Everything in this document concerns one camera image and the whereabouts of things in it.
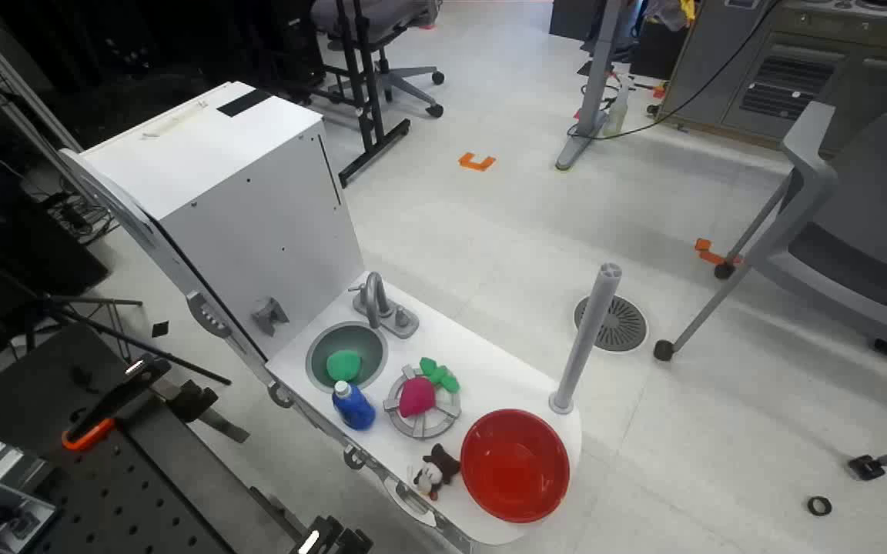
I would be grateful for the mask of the grey toy faucet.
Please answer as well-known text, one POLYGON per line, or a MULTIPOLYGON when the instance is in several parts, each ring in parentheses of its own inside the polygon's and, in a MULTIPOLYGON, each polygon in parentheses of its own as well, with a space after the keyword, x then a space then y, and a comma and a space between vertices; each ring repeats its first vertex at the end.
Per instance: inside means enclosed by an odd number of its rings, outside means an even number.
POLYGON ((378 270, 368 270, 361 286, 355 286, 355 309, 366 316, 372 330, 385 330, 393 337, 410 337, 419 330, 419 316, 390 301, 378 270))

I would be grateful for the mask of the green toy leaf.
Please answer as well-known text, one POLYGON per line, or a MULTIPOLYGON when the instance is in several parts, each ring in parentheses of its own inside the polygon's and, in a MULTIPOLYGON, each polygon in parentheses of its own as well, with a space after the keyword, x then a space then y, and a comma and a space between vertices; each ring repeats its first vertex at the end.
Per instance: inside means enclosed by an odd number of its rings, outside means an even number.
POLYGON ((444 363, 438 363, 433 357, 422 357, 419 361, 419 372, 430 380, 430 383, 438 383, 438 386, 444 386, 446 394, 460 394, 460 378, 448 372, 448 367, 444 367, 444 363))

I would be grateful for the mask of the orange floor tape marker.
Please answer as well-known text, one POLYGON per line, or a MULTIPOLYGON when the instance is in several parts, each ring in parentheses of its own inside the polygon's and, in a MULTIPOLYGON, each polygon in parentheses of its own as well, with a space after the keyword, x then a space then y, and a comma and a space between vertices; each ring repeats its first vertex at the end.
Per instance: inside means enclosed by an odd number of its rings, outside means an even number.
POLYGON ((491 154, 476 158, 476 154, 465 150, 465 154, 460 158, 460 166, 463 166, 463 169, 470 169, 470 172, 485 172, 491 162, 497 162, 491 154))

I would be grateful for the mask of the green sink basin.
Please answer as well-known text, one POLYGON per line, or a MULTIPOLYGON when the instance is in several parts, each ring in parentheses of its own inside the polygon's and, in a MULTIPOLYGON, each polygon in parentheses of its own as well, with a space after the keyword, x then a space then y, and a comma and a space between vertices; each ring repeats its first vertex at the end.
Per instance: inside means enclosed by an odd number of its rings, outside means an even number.
POLYGON ((381 372, 381 363, 385 337, 363 322, 329 325, 306 355, 306 372, 320 386, 331 386, 334 380, 366 383, 381 372))

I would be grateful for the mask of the pink toy food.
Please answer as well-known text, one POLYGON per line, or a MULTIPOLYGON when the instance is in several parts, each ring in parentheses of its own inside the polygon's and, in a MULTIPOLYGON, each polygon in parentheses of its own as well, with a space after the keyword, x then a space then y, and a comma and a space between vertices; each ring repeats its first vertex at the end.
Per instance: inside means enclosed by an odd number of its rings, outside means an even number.
POLYGON ((399 415, 404 418, 413 418, 413 415, 422 415, 433 406, 433 383, 422 376, 414 378, 406 378, 404 386, 399 386, 399 415))

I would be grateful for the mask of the green toy vegetable in sink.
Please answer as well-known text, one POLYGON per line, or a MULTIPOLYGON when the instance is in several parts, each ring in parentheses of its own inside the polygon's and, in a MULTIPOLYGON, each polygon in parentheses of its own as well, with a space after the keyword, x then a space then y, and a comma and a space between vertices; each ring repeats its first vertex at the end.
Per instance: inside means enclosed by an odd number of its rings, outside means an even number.
POLYGON ((323 370, 331 380, 355 380, 363 370, 363 355, 361 350, 331 350, 325 357, 323 370))

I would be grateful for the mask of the blue bottle white cap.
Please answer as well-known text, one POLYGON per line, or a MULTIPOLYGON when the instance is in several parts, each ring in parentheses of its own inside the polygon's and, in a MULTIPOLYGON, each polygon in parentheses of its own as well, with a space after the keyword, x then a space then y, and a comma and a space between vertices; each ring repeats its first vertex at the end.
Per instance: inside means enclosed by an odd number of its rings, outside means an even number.
POLYGON ((375 408, 356 383, 334 380, 331 406, 337 408, 342 422, 355 429, 366 429, 375 422, 375 408))

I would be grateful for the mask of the grey upright pole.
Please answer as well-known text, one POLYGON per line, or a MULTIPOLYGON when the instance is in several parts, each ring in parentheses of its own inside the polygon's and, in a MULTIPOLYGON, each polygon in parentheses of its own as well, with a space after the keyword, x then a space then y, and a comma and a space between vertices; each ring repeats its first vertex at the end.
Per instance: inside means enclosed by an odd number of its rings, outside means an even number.
POLYGON ((598 337, 598 333, 599 333, 599 325, 607 319, 607 309, 609 309, 609 303, 615 297, 619 279, 623 279, 623 266, 613 264, 613 262, 599 264, 598 275, 595 275, 595 286, 589 291, 589 303, 584 303, 584 314, 579 319, 567 367, 560 372, 560 380, 558 380, 553 394, 548 396, 548 406, 558 415, 568 415, 572 411, 572 394, 577 394, 579 378, 584 372, 584 363, 589 363, 589 355, 595 348, 595 337, 598 337))

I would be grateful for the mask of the round floor drain cover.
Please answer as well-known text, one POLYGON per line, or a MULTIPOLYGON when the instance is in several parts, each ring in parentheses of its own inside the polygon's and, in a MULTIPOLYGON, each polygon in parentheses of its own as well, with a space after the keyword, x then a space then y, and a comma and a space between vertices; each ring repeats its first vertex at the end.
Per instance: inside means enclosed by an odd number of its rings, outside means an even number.
POLYGON ((613 297, 595 343, 599 350, 633 350, 648 337, 642 314, 623 295, 613 297))

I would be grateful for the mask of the small dark toy figure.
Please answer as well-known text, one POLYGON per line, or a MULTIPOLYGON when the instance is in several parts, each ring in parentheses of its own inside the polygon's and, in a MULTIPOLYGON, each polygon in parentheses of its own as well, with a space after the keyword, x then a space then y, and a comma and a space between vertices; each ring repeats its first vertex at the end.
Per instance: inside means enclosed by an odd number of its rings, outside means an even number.
POLYGON ((419 491, 433 499, 444 487, 453 483, 456 474, 460 474, 460 459, 448 454, 439 444, 433 444, 430 451, 422 459, 413 483, 419 491))

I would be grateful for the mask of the grey desk leg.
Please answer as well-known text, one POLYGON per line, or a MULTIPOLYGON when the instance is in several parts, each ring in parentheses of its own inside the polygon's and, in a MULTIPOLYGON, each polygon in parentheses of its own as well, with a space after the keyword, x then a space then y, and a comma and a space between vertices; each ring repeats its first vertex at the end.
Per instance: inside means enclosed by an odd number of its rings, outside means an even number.
POLYGON ((602 93, 607 93, 607 80, 613 73, 613 49, 615 49, 626 7, 627 7, 627 0, 607 0, 607 7, 602 7, 583 106, 577 114, 577 127, 567 131, 567 141, 553 159, 553 166, 560 172, 572 169, 577 159, 598 138, 615 138, 623 131, 623 124, 627 114, 627 75, 619 75, 619 93, 615 93, 613 105, 602 105, 602 93))

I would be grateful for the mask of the red plastic bowl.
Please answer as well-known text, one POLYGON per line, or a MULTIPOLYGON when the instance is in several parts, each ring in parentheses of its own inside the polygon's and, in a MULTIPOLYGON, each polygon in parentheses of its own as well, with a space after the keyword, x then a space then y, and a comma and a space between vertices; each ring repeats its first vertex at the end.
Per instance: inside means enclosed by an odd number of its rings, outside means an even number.
POLYGON ((558 429, 527 408, 491 408, 463 437, 467 494, 504 524, 552 518, 568 487, 568 454, 558 429))

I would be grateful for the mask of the white toy kitchen cabinet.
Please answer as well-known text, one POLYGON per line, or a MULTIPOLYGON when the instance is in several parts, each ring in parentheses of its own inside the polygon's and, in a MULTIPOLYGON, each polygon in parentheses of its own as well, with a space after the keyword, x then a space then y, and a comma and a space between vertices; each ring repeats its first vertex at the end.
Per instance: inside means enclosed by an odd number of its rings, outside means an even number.
POLYGON ((176 282, 200 325, 245 361, 267 394, 318 424, 344 459, 385 483, 387 494, 448 542, 508 543, 538 524, 504 524, 465 488, 463 464, 433 499, 414 488, 422 459, 439 444, 460 459, 465 429, 491 408, 527 408, 567 445, 568 470, 583 451, 583 424, 548 406, 553 380, 419 295, 387 282, 390 301, 419 316, 410 337, 385 337, 381 372, 356 383, 375 408, 355 429, 331 406, 331 386, 306 372, 312 341, 337 322, 366 322, 355 286, 368 275, 329 162, 323 119, 245 83, 205 89, 60 162, 125 228, 176 282), (253 309, 278 297, 288 316, 274 335, 253 309), (433 440, 399 435, 381 399, 404 370, 433 357, 460 378, 463 418, 433 440))

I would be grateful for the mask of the orange tape under chair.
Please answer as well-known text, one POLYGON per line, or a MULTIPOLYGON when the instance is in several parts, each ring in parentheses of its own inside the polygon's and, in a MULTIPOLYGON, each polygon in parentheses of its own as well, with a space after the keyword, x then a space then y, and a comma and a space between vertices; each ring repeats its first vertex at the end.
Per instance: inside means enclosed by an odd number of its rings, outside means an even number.
POLYGON ((721 264, 721 262, 723 262, 723 254, 714 252, 714 248, 712 248, 712 239, 706 239, 706 237, 696 237, 693 248, 696 248, 696 254, 700 254, 701 262, 709 262, 709 264, 721 264))

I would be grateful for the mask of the grey desk cabinet background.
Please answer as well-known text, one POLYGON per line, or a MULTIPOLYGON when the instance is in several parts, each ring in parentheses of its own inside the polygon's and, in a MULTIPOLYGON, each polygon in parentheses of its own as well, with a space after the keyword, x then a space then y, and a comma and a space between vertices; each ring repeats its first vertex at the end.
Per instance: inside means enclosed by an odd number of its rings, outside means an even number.
POLYGON ((887 0, 701 0, 659 116, 780 141, 810 102, 834 141, 887 114, 887 0))

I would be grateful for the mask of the black perforated breadboard table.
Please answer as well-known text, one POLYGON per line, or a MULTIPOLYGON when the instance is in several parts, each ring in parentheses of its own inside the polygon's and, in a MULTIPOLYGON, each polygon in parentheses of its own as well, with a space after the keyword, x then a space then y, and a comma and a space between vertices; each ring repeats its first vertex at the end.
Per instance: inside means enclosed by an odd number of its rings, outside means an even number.
POLYGON ((45 461, 33 491, 58 507, 32 554, 291 554, 302 529, 188 424, 151 411, 84 454, 51 418, 0 408, 0 440, 45 461))

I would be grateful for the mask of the grey office chair right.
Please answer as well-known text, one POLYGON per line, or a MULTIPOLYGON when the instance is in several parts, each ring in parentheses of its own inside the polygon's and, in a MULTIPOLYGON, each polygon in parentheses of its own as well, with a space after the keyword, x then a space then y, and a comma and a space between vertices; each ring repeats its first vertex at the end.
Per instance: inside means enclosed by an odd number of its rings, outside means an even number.
POLYGON ((671 361, 747 275, 762 275, 813 309, 887 355, 887 97, 813 97, 781 136, 790 162, 718 270, 718 291, 673 335, 654 343, 671 361))

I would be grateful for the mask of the black tripod stand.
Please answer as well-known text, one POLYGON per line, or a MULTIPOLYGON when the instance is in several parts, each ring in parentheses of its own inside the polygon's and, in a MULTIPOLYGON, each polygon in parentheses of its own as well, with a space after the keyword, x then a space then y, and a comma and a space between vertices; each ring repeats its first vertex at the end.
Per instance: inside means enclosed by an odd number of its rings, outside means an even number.
MULTIPOLYGON (((64 147, 78 138, 40 102, 27 80, 0 53, 0 114, 67 184, 64 197, 87 197, 75 172, 60 162, 64 147)), ((51 201, 33 201, 22 175, 0 158, 0 275, 23 286, 45 309, 64 303, 105 277, 105 264, 87 252, 58 219, 51 201)))

